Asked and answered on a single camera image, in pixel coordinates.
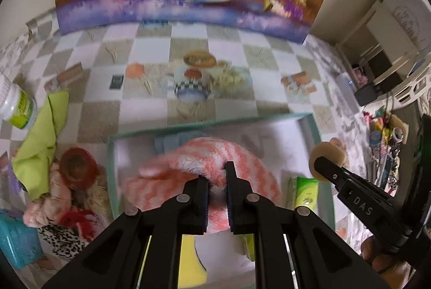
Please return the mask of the person's right hand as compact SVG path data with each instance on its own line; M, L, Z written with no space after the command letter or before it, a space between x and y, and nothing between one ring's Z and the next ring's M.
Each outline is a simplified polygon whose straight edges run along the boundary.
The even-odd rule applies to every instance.
M429 288L429 278L423 270L427 251L414 242L408 242L399 252L392 254L371 236L362 243L361 256L390 288Z

